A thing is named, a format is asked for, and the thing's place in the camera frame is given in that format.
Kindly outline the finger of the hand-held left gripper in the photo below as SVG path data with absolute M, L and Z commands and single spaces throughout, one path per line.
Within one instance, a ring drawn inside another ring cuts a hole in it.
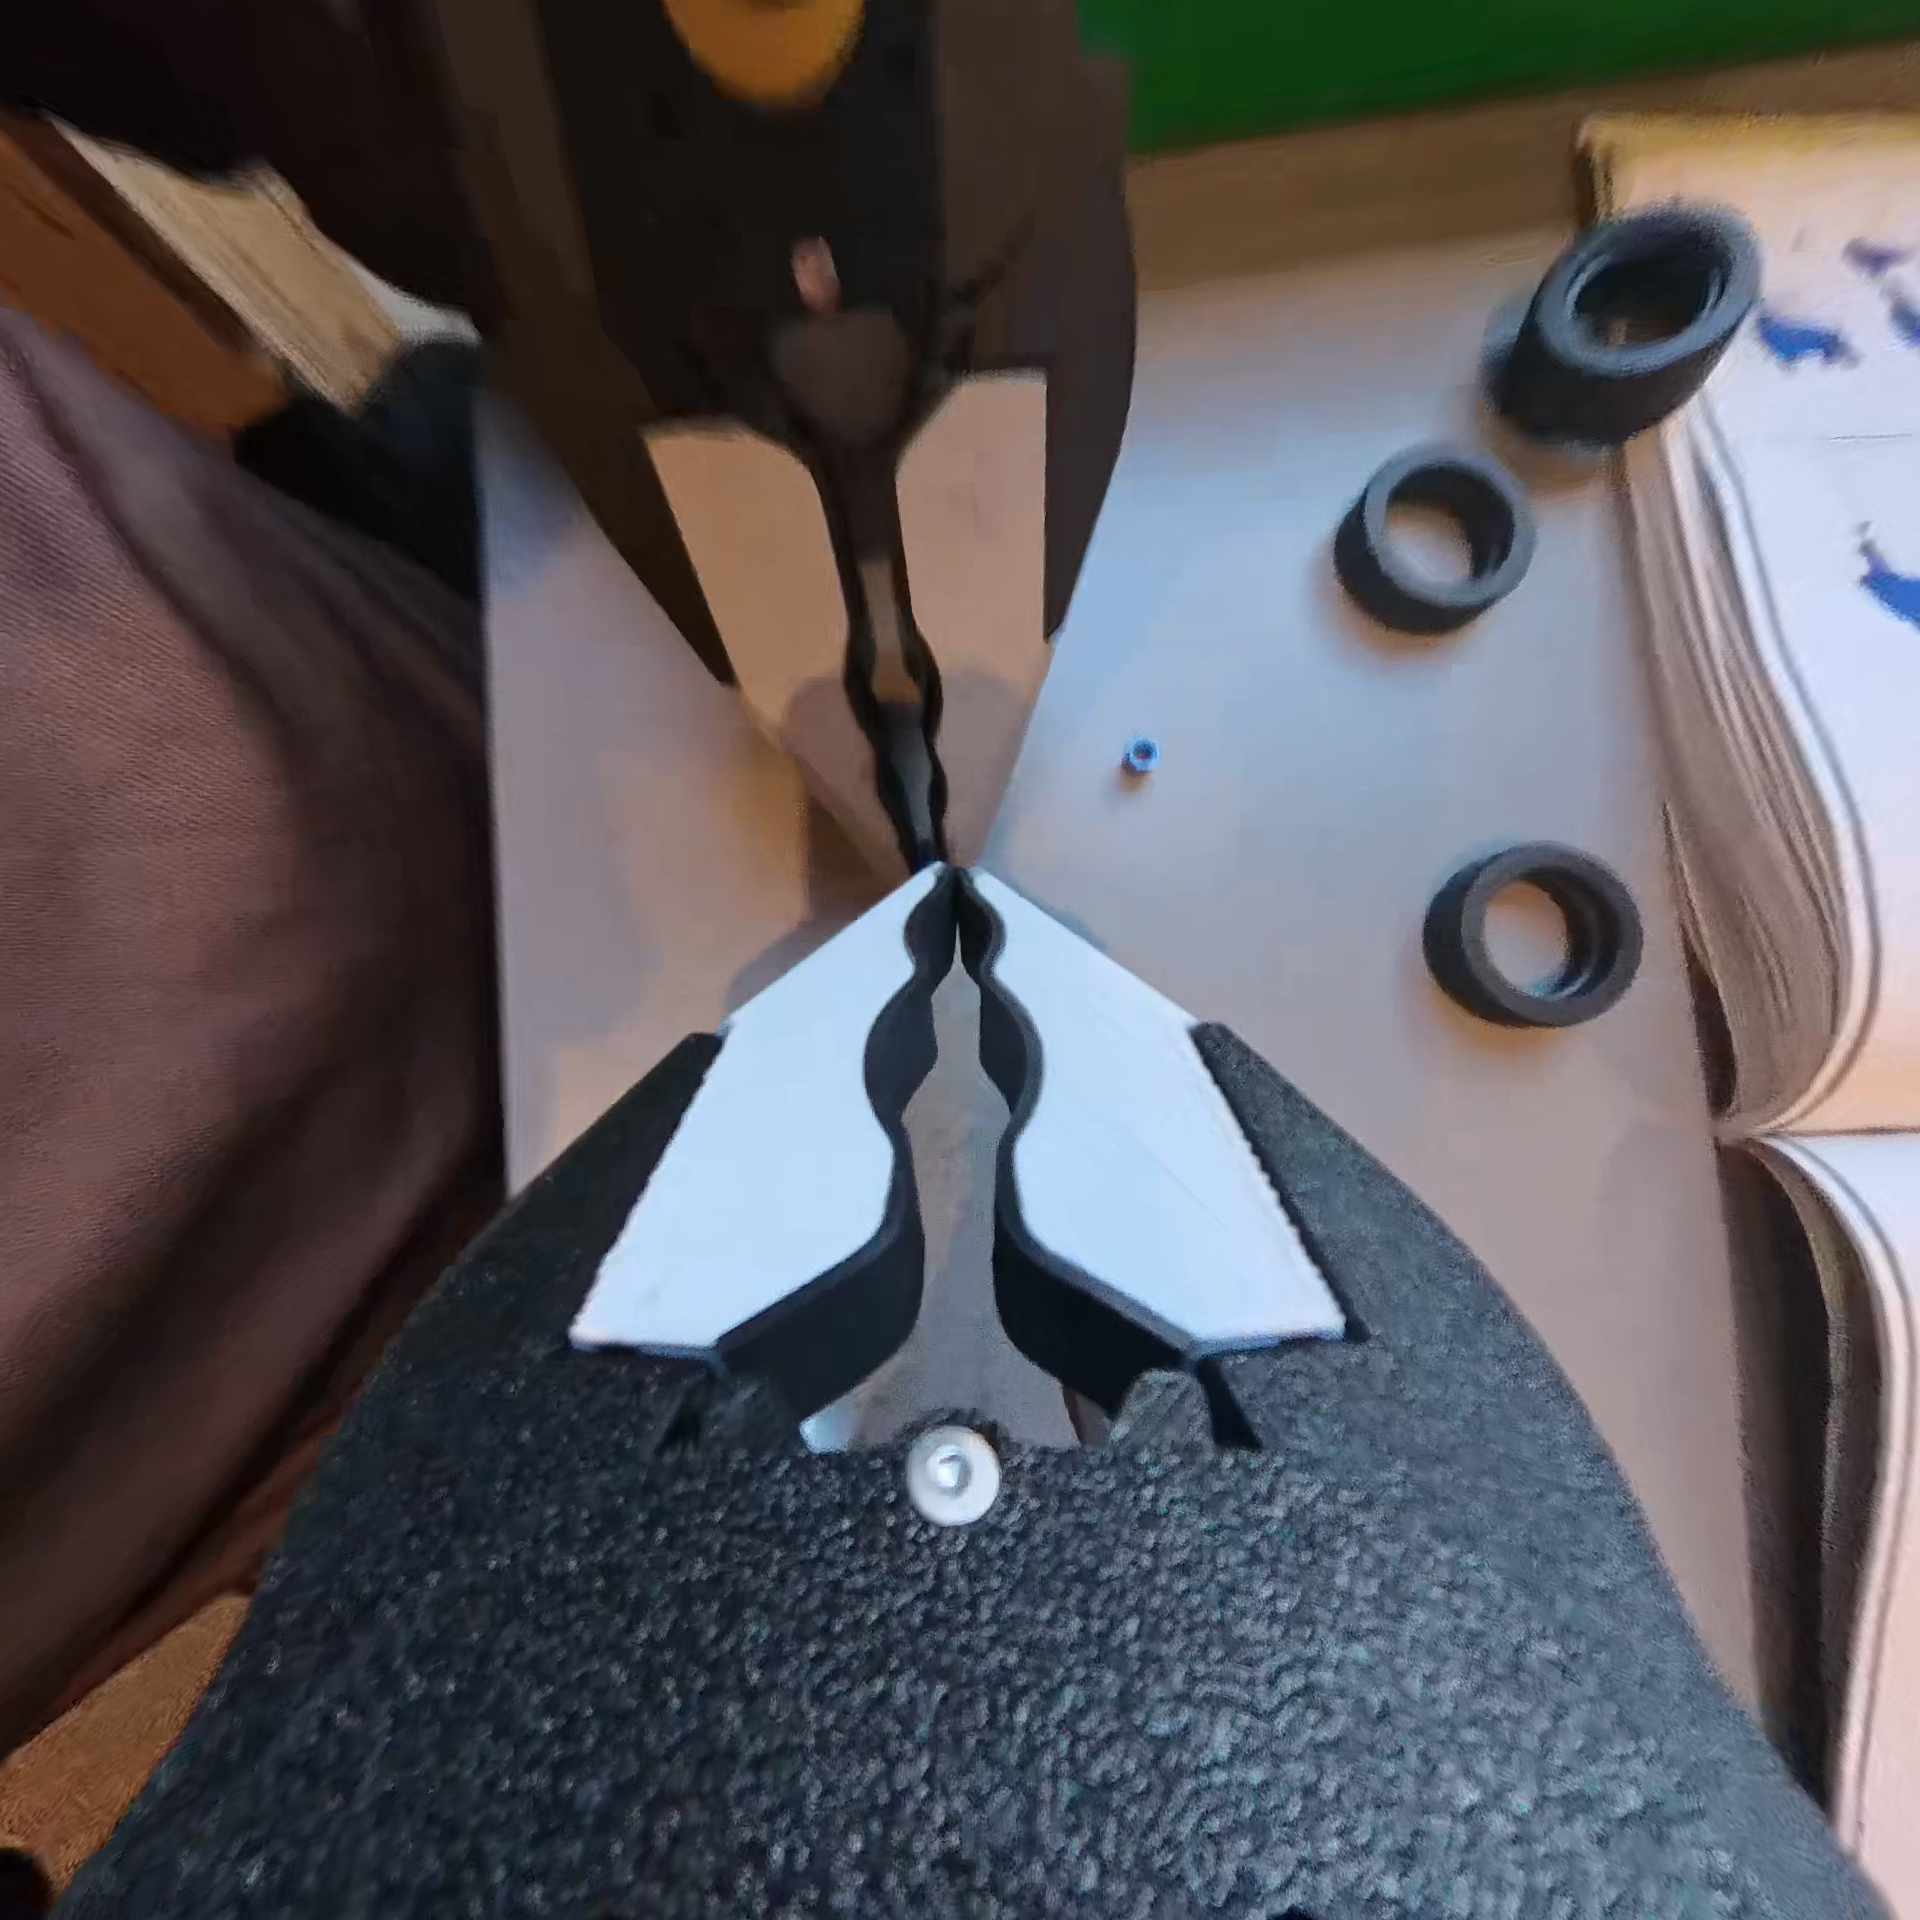
M 941 679 L 947 848 L 976 865 L 1053 665 L 1047 375 L 953 385 L 901 453 L 898 502 L 908 613 Z
M 653 426 L 647 456 L 757 732 L 880 875 L 944 860 L 908 749 L 921 698 L 816 468 L 748 426 Z

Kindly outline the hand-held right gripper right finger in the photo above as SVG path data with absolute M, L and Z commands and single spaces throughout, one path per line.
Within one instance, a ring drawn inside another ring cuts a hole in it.
M 1068 1396 L 1347 1340 L 1347 1309 L 1198 1043 L 1201 1023 L 1020 892 L 957 876 L 980 1062 L 1008 1120 L 994 1302 Z

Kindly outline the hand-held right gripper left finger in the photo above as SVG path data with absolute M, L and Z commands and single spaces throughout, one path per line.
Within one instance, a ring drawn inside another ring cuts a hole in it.
M 748 998 L 570 1328 L 694 1360 L 804 1419 L 906 1343 L 926 1240 L 903 1113 L 937 1059 L 957 875 L 933 865 Z

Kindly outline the grey desk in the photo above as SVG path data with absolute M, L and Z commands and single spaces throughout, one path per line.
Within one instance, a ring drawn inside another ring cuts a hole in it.
M 1128 183 L 1127 445 L 986 860 L 1234 1028 L 1487 1263 L 1757 1705 L 1738 1290 L 1613 485 L 1543 483 L 1520 592 L 1451 640 L 1380 633 L 1330 563 L 1391 452 L 1481 426 L 1484 326 L 1573 225 L 1570 133 L 1487 165 L 1336 146 Z M 480 495 L 520 1188 L 877 889 L 503 400 Z M 1643 912 L 1634 988 L 1570 1033 L 1464 1018 L 1423 965 L 1438 883 L 1520 839 L 1596 852 Z

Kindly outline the black toy tyre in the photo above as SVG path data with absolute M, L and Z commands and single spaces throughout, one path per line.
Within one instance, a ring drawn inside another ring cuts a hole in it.
M 1723 206 L 1640 206 L 1580 228 L 1493 360 L 1494 408 L 1540 442 L 1628 442 L 1718 372 L 1761 268 L 1756 228 Z
M 1391 542 L 1398 509 L 1444 513 L 1467 542 L 1470 568 L 1440 579 Z M 1520 589 L 1538 552 L 1538 519 L 1520 480 L 1493 453 L 1423 442 L 1391 453 L 1357 490 L 1331 536 L 1348 599 L 1386 628 L 1440 636 L 1467 628 Z
M 1567 958 L 1546 982 L 1511 980 L 1493 953 L 1493 903 L 1533 886 L 1567 929 Z M 1590 852 L 1561 842 L 1504 845 L 1464 863 L 1423 918 L 1430 976 L 1467 1013 L 1493 1026 L 1567 1032 L 1613 1010 L 1643 963 L 1643 913 L 1627 883 Z

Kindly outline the person's black trousers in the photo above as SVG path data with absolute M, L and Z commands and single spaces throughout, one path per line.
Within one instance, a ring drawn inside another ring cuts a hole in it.
M 483 595 L 478 528 L 478 393 L 483 352 L 410 343 L 367 393 L 341 406 L 300 388 L 244 426 L 241 468 L 420 563 L 468 602 Z

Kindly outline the wooden bench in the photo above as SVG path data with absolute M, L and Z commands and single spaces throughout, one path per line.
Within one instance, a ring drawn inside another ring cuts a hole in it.
M 351 408 L 401 352 L 478 339 L 466 313 L 398 292 L 330 242 L 271 170 L 201 183 L 16 112 L 3 308 L 220 442 L 294 390 Z

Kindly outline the green storage bin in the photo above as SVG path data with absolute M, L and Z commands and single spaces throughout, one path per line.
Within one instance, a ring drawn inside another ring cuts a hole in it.
M 1138 153 L 1918 35 L 1916 2 L 1078 2 Z

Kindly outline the open instruction booklet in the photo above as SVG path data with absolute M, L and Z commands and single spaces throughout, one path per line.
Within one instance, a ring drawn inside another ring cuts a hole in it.
M 1603 213 L 1761 242 L 1718 372 L 1627 452 L 1718 1133 L 1824 1293 L 1826 1800 L 1918 1913 L 1918 113 L 1597 113 Z

